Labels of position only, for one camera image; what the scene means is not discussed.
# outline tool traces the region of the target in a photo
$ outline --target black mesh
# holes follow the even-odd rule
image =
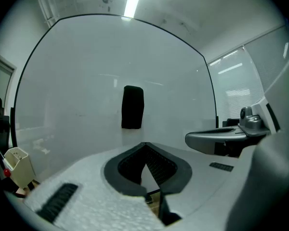
[[[177,165],[173,161],[147,145],[124,158],[118,165],[118,171],[128,180],[140,184],[145,164],[158,185],[167,181],[177,171]]]

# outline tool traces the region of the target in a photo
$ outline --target white curved backdrop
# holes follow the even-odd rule
[[[121,128],[126,85],[144,90],[142,128]],[[152,25],[119,16],[59,21],[31,55],[15,106],[18,146],[43,181],[80,159],[142,141],[189,150],[184,137],[215,127],[203,57]]]

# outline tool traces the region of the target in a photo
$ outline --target wall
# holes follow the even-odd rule
[[[289,26],[282,26],[245,45],[266,92],[289,60]]]
[[[191,42],[207,63],[285,23],[271,0],[225,0]]]
[[[0,59],[14,68],[5,105],[8,116],[26,61],[48,29],[44,21],[38,0],[18,0],[0,25]]]

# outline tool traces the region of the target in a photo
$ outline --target black rectangular object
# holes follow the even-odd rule
[[[210,166],[214,167],[214,168],[221,169],[221,170],[229,171],[229,172],[231,172],[232,169],[234,168],[233,166],[230,166],[230,165],[220,164],[220,163],[215,163],[215,162],[210,163]]]
[[[273,110],[272,110],[272,108],[271,108],[271,105],[267,103],[267,104],[266,104],[266,108],[268,109],[268,111],[269,111],[269,113],[270,113],[270,116],[271,116],[271,118],[272,118],[272,121],[273,121],[273,124],[274,124],[274,127],[275,127],[276,132],[279,131],[279,130],[280,130],[280,126],[279,126],[279,123],[278,123],[278,121],[277,121],[277,118],[276,118],[276,116],[275,116],[275,114],[274,114],[274,112],[273,112]]]
[[[125,86],[122,100],[122,128],[140,129],[144,114],[144,90]]]
[[[36,213],[43,219],[53,223],[64,206],[73,196],[78,186],[72,183],[64,183]]]

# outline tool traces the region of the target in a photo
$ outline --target ceiling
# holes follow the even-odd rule
[[[39,1],[49,26],[77,14],[124,15],[127,3],[127,0]],[[270,14],[267,10],[271,7],[275,10],[269,0],[139,0],[133,17],[157,25],[200,50],[234,24],[248,21],[257,13],[260,17],[262,12]]]

